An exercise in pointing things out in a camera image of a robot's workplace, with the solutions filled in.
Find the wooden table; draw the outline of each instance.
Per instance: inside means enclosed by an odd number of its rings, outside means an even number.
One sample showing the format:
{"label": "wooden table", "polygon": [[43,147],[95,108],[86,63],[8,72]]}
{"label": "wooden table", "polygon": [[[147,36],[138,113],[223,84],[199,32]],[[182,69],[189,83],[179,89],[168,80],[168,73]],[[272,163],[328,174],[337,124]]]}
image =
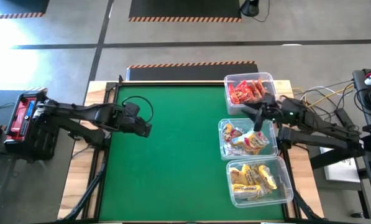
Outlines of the wooden table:
{"label": "wooden table", "polygon": [[[293,98],[293,91],[291,90],[289,80],[275,80],[274,82],[278,95],[286,95]],[[107,82],[101,81],[90,82],[89,88],[87,90],[85,106],[103,102],[106,83]],[[89,128],[95,128],[89,122],[81,122],[81,124]],[[76,142],[73,153],[84,149],[86,146],[87,145],[83,140]],[[313,209],[313,211],[320,217],[323,217],[324,215],[321,207],[321,201],[319,199],[318,190],[316,188],[308,153],[296,146],[292,147],[288,151],[288,153],[297,191],[304,198],[306,203]],[[92,156],[93,150],[90,149],[82,152],[81,154],[78,154],[71,160],[68,176],[66,178],[65,189],[60,204],[58,218],[63,218],[68,215],[72,208],[78,203],[81,196],[84,194],[87,188]],[[97,189],[94,191],[91,198],[91,204],[88,213],[89,217],[92,217],[94,213],[96,192]],[[290,216],[295,217],[295,213],[291,203],[288,204],[288,209]]]}

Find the orange and black hazard stripe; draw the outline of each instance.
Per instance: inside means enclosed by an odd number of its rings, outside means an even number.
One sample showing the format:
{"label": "orange and black hazard stripe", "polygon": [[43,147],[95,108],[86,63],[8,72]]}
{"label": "orange and black hazard stripe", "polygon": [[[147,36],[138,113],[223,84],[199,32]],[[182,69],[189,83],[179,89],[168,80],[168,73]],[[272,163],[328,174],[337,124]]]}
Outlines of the orange and black hazard stripe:
{"label": "orange and black hazard stripe", "polygon": [[44,13],[42,12],[28,12],[28,13],[14,13],[14,14],[2,14],[0,19],[19,19],[19,18],[33,18],[42,17]]}
{"label": "orange and black hazard stripe", "polygon": [[162,68],[162,67],[184,67],[184,66],[209,66],[209,65],[241,65],[241,64],[253,64],[254,61],[230,61],[230,62],[199,62],[199,63],[166,63],[166,64],[155,64],[155,65],[130,65],[130,68]]}
{"label": "orange and black hazard stripe", "polygon": [[3,130],[3,131],[5,131],[6,128],[7,128],[7,125],[0,125],[0,129]]}
{"label": "orange and black hazard stripe", "polygon": [[129,22],[242,22],[240,17],[130,17]]}

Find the green tabletop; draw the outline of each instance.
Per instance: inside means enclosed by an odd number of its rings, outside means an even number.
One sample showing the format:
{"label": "green tabletop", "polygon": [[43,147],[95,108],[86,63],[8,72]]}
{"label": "green tabletop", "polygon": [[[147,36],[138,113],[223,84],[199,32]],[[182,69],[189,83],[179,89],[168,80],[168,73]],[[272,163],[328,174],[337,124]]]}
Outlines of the green tabletop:
{"label": "green tabletop", "polygon": [[[236,208],[221,160],[218,122],[229,116],[223,86],[128,86],[118,103],[153,104],[149,138],[112,135],[101,221],[283,220],[281,205]],[[150,109],[131,99],[148,119]]]}

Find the gray floor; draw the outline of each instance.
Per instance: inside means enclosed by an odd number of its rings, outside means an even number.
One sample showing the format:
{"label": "gray floor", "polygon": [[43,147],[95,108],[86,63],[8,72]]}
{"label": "gray floor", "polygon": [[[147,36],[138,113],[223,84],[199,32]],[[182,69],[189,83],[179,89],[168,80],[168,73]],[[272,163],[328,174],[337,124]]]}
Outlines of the gray floor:
{"label": "gray floor", "polygon": [[[105,43],[371,39],[371,0],[271,0],[266,23],[243,18],[238,24],[129,23],[130,3],[114,1]],[[81,104],[96,49],[7,47],[97,44],[107,4],[108,0],[51,0],[43,18],[0,20],[0,87],[46,86],[49,97]],[[267,1],[260,5],[263,16]],[[260,71],[308,89],[350,80],[353,70],[371,68],[371,44],[103,49],[96,80],[117,80],[129,65],[226,60],[255,60]],[[333,109],[327,103],[322,106]],[[356,125],[365,125],[351,96],[346,98],[345,109]],[[62,132],[55,157],[44,166],[17,163],[20,175],[10,179],[2,195],[0,223],[48,222],[57,217],[72,146],[73,141]],[[349,218],[350,213],[360,211],[356,192],[325,187],[319,195],[326,218],[371,223]]]}

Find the clear plastic box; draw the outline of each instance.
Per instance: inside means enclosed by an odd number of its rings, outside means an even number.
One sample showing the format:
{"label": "clear plastic box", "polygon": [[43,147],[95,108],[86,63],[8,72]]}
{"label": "clear plastic box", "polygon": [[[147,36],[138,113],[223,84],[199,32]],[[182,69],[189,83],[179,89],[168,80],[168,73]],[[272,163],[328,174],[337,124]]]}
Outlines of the clear plastic box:
{"label": "clear plastic box", "polygon": [[[232,177],[230,168],[242,170],[242,166],[246,164],[249,167],[260,167],[265,165],[270,169],[270,173],[276,183],[276,189],[267,192],[258,198],[236,197],[232,189]],[[278,203],[287,203],[293,200],[293,189],[290,184],[290,178],[286,169],[285,161],[281,157],[271,158],[253,158],[231,161],[227,165],[227,179],[229,186],[229,194],[232,203],[238,208],[256,207],[273,205]]]}
{"label": "clear plastic box", "polygon": [[267,72],[259,72],[259,73],[246,73],[246,74],[238,74],[238,75],[227,75],[224,78],[224,86],[225,86],[225,98],[227,104],[227,111],[229,115],[240,114],[242,113],[241,109],[245,107],[245,105],[236,105],[231,102],[228,92],[228,85],[232,84],[235,88],[238,84],[241,83],[243,80],[258,80],[261,79],[262,84],[265,88],[265,91],[271,93],[272,95],[276,95],[275,86],[273,85],[273,79],[271,74]]}
{"label": "clear plastic box", "polygon": [[231,145],[226,143],[222,136],[222,130],[225,128],[225,124],[227,121],[233,124],[234,128],[240,128],[245,133],[254,127],[254,122],[249,118],[234,118],[234,119],[222,119],[218,122],[218,135],[220,140],[220,151],[221,151],[221,159],[229,160],[229,159],[247,159],[251,157],[275,157],[278,154],[278,147],[277,141],[275,137],[275,130],[273,128],[273,123],[271,121],[265,120],[262,125],[261,131],[264,133],[265,137],[269,140],[269,144],[267,144],[264,148],[260,150],[257,155],[251,154],[244,154],[244,155],[235,155],[229,153],[229,148],[233,148]]}

